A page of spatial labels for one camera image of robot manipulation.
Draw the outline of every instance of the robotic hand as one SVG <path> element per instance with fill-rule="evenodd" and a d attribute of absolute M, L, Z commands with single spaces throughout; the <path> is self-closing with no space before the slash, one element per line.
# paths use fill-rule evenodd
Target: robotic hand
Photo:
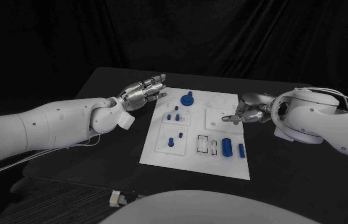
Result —
<path fill-rule="evenodd" d="M 137 110 L 166 96 L 165 74 L 136 82 L 117 97 L 52 102 L 33 110 L 0 116 L 0 160 L 30 150 L 58 149 L 110 132 L 128 129 Z"/>
<path fill-rule="evenodd" d="M 321 144 L 325 139 L 339 152 L 348 154 L 347 111 L 336 109 L 339 102 L 334 96 L 312 90 L 344 97 L 348 108 L 348 97 L 326 88 L 296 88 L 277 97 L 247 93 L 235 115 L 222 117 L 222 121 L 264 123 L 271 119 L 277 137 L 306 144 Z"/>

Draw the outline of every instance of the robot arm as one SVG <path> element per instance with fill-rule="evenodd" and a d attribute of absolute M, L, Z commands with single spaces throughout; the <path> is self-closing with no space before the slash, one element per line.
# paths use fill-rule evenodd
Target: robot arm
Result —
<path fill-rule="evenodd" d="M 339 152 L 348 154 L 348 114 L 336 109 L 339 102 L 335 97 L 310 89 L 344 96 L 323 88 L 295 89 L 279 97 L 248 93 L 243 96 L 235 115 L 222 117 L 222 121 L 264 123 L 271 119 L 276 136 L 306 144 L 321 144 L 325 139 Z"/>
<path fill-rule="evenodd" d="M 58 101 L 0 116 L 0 160 L 24 151 L 68 147 L 117 125 L 128 129 L 134 117 L 127 112 L 166 96 L 156 94 L 163 81 L 165 74 L 131 84 L 117 97 Z"/>

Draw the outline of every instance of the silver robotic hand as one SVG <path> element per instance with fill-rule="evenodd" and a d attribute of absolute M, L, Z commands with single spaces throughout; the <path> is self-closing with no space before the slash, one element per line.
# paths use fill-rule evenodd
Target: silver robotic hand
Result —
<path fill-rule="evenodd" d="M 121 94 L 117 96 L 126 111 L 137 110 L 147 102 L 166 96 L 166 93 L 157 94 L 157 92 L 165 89 L 165 85 L 162 84 L 163 81 L 165 74 L 136 82 L 126 87 Z"/>
<path fill-rule="evenodd" d="M 235 115 L 224 116 L 224 122 L 238 122 L 253 123 L 253 122 L 267 122 L 271 119 L 270 111 L 276 96 L 261 93 L 245 93 L 240 100 Z"/>

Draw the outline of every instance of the black table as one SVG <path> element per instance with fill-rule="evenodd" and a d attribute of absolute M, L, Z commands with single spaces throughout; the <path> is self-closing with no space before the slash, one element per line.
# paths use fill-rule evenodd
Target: black table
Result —
<path fill-rule="evenodd" d="M 76 98 L 117 96 L 156 72 L 101 67 Z M 167 87 L 279 95 L 306 84 L 167 73 Z M 24 175 L 100 186 L 143 195 L 170 190 L 206 190 L 279 206 L 321 223 L 348 223 L 348 156 L 331 145 L 289 142 L 273 135 L 274 124 L 244 124 L 251 180 L 175 170 L 139 163 L 154 102 L 134 111 L 130 130 L 117 127 L 94 147 L 59 150 L 32 160 Z"/>

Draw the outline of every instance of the white cable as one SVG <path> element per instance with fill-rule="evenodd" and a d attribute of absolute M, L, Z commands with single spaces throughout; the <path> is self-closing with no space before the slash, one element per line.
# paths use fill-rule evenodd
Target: white cable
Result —
<path fill-rule="evenodd" d="M 302 90 L 302 89 L 312 89 L 312 90 L 318 90 L 318 91 L 323 91 L 323 92 L 329 92 L 329 93 L 334 93 L 336 94 L 338 96 L 341 96 L 344 98 L 344 102 L 345 102 L 345 107 L 347 107 L 347 110 L 348 110 L 348 97 L 336 90 L 334 89 L 329 89 L 329 88 L 322 88 L 322 87 L 300 87 L 300 88 L 296 88 L 297 90 Z"/>
<path fill-rule="evenodd" d="M 35 158 L 39 157 L 39 156 L 43 156 L 45 154 L 48 154 L 48 153 L 50 153 L 50 152 L 53 152 L 53 151 L 56 151 L 56 150 L 68 149 L 68 148 L 71 148 L 71 147 L 78 147 L 78 146 L 95 146 L 95 145 L 100 143 L 100 138 L 98 138 L 97 143 L 92 144 L 92 145 L 88 145 L 89 141 L 91 141 L 91 139 L 88 140 L 88 142 L 87 142 L 85 144 L 76 144 L 76 145 L 71 145 L 71 146 L 61 147 L 61 148 L 56 148 L 56 149 L 45 150 L 45 151 L 33 154 L 32 156 L 26 157 L 26 158 L 24 158 L 23 160 L 20 160 L 19 162 L 16 162 L 16 163 L 10 164 L 9 166 L 0 168 L 0 172 L 1 172 L 3 170 L 6 170 L 6 169 L 12 168 L 13 166 L 19 165 L 20 163 L 23 163 L 23 162 L 35 159 Z"/>

